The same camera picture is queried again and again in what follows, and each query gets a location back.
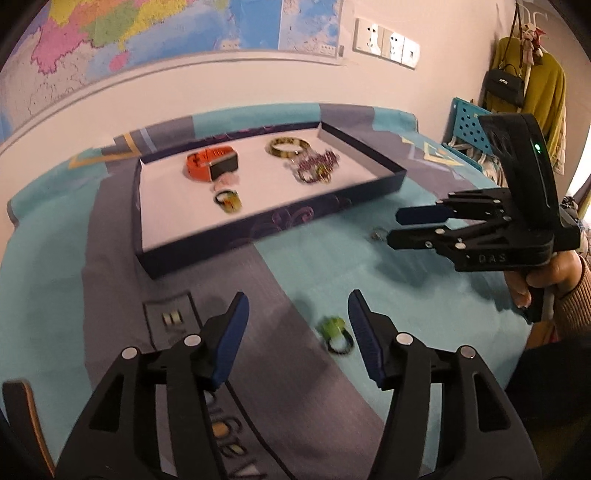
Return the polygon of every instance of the black handbag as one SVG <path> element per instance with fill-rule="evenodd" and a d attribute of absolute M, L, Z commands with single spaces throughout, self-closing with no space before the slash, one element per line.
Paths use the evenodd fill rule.
<path fill-rule="evenodd" d="M 515 15 L 513 16 L 511 34 L 515 28 L 517 19 L 519 19 L 519 70 L 516 69 L 512 64 L 505 64 L 507 51 L 509 50 L 509 45 L 511 43 L 511 35 L 509 35 L 507 48 L 505 49 L 505 54 L 499 63 L 499 67 L 486 72 L 484 88 L 491 95 L 494 95 L 510 103 L 511 105 L 523 107 L 525 103 L 525 82 L 521 78 L 521 69 L 523 67 L 523 51 L 521 45 L 521 13 L 519 11 L 519 6 L 515 4 Z M 513 75 L 505 71 L 507 67 L 513 67 L 517 75 Z"/>

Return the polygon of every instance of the light switch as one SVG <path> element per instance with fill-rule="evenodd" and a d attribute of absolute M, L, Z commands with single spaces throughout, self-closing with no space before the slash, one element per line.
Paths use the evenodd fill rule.
<path fill-rule="evenodd" d="M 404 48 L 402 49 L 402 64 L 413 69 L 417 66 L 420 56 L 421 46 L 418 43 L 405 38 Z"/>

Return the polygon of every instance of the bed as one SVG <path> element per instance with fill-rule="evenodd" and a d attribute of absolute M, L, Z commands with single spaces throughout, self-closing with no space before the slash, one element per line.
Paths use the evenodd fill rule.
<path fill-rule="evenodd" d="M 320 121 L 395 156 L 407 171 L 400 190 L 293 228 L 278 209 L 275 235 L 254 236 L 157 280 L 146 275 L 133 235 L 141 228 L 133 215 L 140 158 Z M 93 387 L 123 349 L 167 348 L 178 336 L 159 327 L 163 313 L 180 311 L 182 333 L 197 333 L 198 319 L 224 312 L 243 291 L 250 321 L 229 385 L 216 397 L 223 415 L 213 421 L 224 423 L 247 455 L 226 458 L 226 469 L 256 478 L 366 478 L 391 394 L 368 378 L 358 349 L 329 354 L 316 326 L 325 316 L 348 323 L 347 297 L 359 288 L 374 311 L 426 345 L 474 346 L 505 385 L 530 328 L 513 309 L 502 275 L 457 273 L 433 251 L 393 251 L 368 239 L 376 227 L 400 228 L 400 207 L 491 186 L 422 136 L 412 114 L 369 106 L 251 106 L 121 135 L 67 159 L 8 205 L 16 228 L 0 269 L 0 379 L 30 382 L 57 460 Z M 154 225 L 151 232 L 156 238 Z M 425 471 L 436 458 L 440 394 L 434 386 Z M 163 439 L 163 470 L 174 473 L 170 458 Z"/>

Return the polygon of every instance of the hand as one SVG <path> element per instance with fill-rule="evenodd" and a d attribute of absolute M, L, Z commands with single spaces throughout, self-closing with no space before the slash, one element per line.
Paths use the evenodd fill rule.
<path fill-rule="evenodd" d="M 546 288 L 556 286 L 559 297 L 569 294 L 579 284 L 583 275 L 583 264 L 574 250 L 559 252 L 550 263 L 532 270 L 527 277 L 519 272 L 505 272 L 509 293 L 519 308 L 531 304 L 529 287 Z"/>

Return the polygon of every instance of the gold bangle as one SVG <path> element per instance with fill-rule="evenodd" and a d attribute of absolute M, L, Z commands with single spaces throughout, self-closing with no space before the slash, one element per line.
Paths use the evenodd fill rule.
<path fill-rule="evenodd" d="M 284 145 L 284 144 L 295 145 L 296 147 L 302 147 L 302 148 L 296 149 L 293 151 L 289 151 L 289 150 L 280 150 L 279 148 L 275 147 L 275 145 Z M 269 143 L 269 153 L 271 153 L 271 155 L 273 155 L 274 157 L 279 157 L 279 158 L 294 158 L 294 157 L 298 156 L 299 154 L 303 153 L 305 150 L 309 150 L 309 149 L 310 149 L 310 144 L 307 141 L 302 140 L 301 138 L 295 138 L 295 137 L 278 137 L 278 138 L 274 138 Z"/>

